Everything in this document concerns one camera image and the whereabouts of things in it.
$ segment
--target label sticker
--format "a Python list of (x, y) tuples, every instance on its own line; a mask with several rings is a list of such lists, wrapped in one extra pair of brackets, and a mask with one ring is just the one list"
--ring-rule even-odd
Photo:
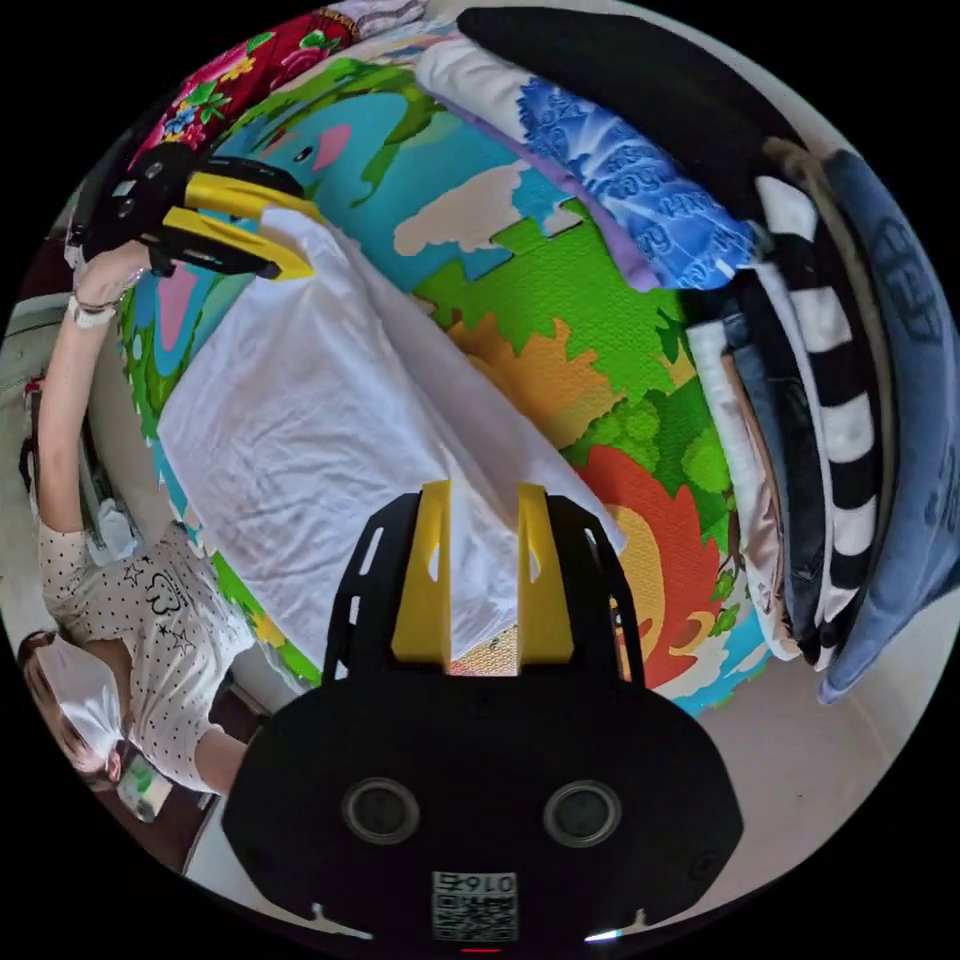
[(505, 943), (518, 935), (515, 873), (433, 874), (433, 936), (459, 943)]

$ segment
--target face mask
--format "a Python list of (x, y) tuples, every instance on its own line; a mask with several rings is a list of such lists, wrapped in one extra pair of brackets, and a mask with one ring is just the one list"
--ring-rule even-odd
[(63, 715), (104, 763), (123, 739), (120, 694), (113, 671), (63, 637), (39, 647), (36, 657)]

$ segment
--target foam play mat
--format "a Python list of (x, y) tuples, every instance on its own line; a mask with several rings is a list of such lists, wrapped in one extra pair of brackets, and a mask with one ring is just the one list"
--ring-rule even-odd
[[(216, 152), (293, 174), (580, 473), (628, 537), (647, 685), (699, 713), (756, 676), (768, 653), (731, 550), (730, 477), (678, 296), (629, 287), (579, 201), (417, 87), (412, 65), (450, 29), (403, 28), (330, 57), (243, 114)], [(204, 532), (157, 424), (250, 280), (179, 265), (142, 280), (122, 312), (143, 436), (198, 551)], [(222, 592), (282, 669), (315, 684), (318, 666), (209, 552)], [(504, 672), (515, 642), (508, 631), (454, 672)]]

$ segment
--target woman's hand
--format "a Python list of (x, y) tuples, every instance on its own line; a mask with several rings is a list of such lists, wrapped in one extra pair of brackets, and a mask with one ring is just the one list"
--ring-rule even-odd
[(150, 251), (131, 240), (116, 250), (97, 254), (83, 268), (74, 293), (84, 307), (116, 303), (150, 269)]

